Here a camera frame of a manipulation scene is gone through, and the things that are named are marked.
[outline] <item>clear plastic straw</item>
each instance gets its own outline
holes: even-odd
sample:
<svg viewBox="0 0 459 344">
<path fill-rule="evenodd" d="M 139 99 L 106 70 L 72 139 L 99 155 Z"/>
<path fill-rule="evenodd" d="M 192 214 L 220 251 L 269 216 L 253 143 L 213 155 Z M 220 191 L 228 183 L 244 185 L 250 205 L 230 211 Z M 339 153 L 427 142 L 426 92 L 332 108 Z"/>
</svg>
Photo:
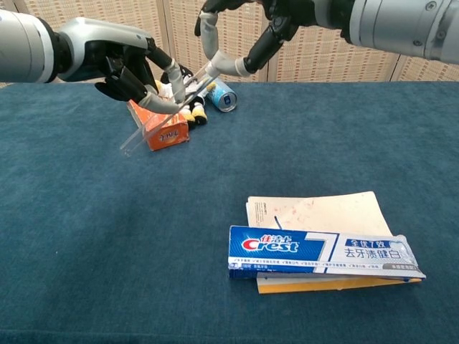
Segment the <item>clear plastic straw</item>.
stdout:
<svg viewBox="0 0 459 344">
<path fill-rule="evenodd" d="M 187 106 L 199 93 L 201 93 L 212 81 L 214 81 L 218 75 L 211 77 L 206 72 L 206 66 L 200 69 L 198 73 L 196 73 L 193 77 L 190 77 L 185 82 L 185 88 L 188 88 L 194 82 L 197 83 L 196 87 L 193 87 L 194 91 L 189 93 L 185 97 L 185 101 L 179 104 L 179 111 L 183 110 L 185 106 Z M 152 119 L 145 122 L 142 126 L 140 126 L 134 134 L 132 134 L 120 147 L 121 151 L 126 156 L 131 156 L 135 149 L 137 149 L 141 144 L 146 142 L 149 138 L 155 135 L 162 127 L 165 126 L 167 122 L 169 122 L 176 113 L 167 115 L 162 122 L 160 122 L 156 127 L 152 128 L 151 130 L 147 130 L 147 128 L 151 127 Z"/>
</svg>

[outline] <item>orange box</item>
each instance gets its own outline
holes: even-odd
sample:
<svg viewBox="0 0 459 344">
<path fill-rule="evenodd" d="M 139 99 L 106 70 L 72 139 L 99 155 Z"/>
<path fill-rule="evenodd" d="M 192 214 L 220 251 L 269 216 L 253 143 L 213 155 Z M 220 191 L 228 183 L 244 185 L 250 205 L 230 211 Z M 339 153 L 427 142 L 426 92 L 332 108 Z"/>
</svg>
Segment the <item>orange box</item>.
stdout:
<svg viewBox="0 0 459 344">
<path fill-rule="evenodd" d="M 156 128 L 168 116 L 148 111 L 135 104 L 132 100 L 128 102 L 128 109 L 138 127 L 145 125 L 150 118 L 153 118 L 146 127 L 147 133 Z M 156 134 L 152 135 L 147 140 L 147 143 L 152 151 L 157 151 L 187 141 L 189 141 L 188 122 L 183 115 L 176 114 Z"/>
</svg>

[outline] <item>table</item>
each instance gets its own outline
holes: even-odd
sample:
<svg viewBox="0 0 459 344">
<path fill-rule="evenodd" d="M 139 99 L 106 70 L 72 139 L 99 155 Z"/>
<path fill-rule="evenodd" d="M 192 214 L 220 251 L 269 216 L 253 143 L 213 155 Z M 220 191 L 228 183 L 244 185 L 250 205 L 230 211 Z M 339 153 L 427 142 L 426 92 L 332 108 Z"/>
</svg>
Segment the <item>table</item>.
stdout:
<svg viewBox="0 0 459 344">
<path fill-rule="evenodd" d="M 0 90 L 0 342 L 457 343 L 452 82 L 235 83 L 191 140 L 126 158 L 90 84 Z M 422 284 L 259 295 L 230 280 L 248 196 L 374 191 Z"/>
</svg>

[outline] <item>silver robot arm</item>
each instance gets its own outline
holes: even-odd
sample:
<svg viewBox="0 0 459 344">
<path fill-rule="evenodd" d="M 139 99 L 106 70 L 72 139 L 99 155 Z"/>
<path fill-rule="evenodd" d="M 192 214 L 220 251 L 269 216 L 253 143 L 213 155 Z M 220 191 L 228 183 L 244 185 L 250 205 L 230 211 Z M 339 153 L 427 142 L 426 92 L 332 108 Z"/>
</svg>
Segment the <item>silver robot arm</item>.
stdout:
<svg viewBox="0 0 459 344">
<path fill-rule="evenodd" d="M 158 97 L 146 59 L 164 70 L 174 100 Z M 0 10 L 0 82 L 65 82 L 105 78 L 99 91 L 133 100 L 155 113 L 174 114 L 185 99 L 179 64 L 147 32 L 120 24 L 75 18 L 57 32 L 43 19 Z"/>
<path fill-rule="evenodd" d="M 251 2 L 270 23 L 247 56 L 233 59 L 219 50 L 218 15 Z M 458 0 L 207 0 L 195 35 L 219 73 L 247 77 L 309 26 L 339 29 L 352 45 L 459 64 Z"/>
</svg>

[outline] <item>stuffed toy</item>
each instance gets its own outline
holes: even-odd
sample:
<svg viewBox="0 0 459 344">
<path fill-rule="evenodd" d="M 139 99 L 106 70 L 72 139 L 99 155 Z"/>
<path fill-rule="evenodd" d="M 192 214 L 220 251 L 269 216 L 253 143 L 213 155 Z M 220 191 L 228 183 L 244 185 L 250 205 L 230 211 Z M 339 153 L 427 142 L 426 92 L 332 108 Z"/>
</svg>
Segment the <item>stuffed toy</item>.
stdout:
<svg viewBox="0 0 459 344">
<path fill-rule="evenodd" d="M 179 64 L 181 75 L 184 78 L 184 82 L 187 82 L 190 77 L 193 77 L 193 73 L 188 68 Z M 159 90 L 159 96 L 165 97 L 167 99 L 171 99 L 174 96 L 172 92 L 172 87 L 169 82 L 169 77 L 167 73 L 163 73 L 161 76 L 161 80 L 155 80 L 156 86 Z M 186 94 L 189 95 L 193 93 L 197 88 L 197 82 L 193 82 L 190 86 L 187 87 L 185 90 Z M 207 114 L 204 110 L 204 106 L 206 105 L 205 97 L 208 92 L 212 91 L 215 88 L 215 83 L 211 82 L 206 89 L 202 90 L 188 105 L 186 105 L 182 110 L 180 110 L 180 114 L 186 118 L 188 122 L 188 126 L 190 128 L 194 128 L 196 125 L 203 125 L 207 123 Z"/>
</svg>

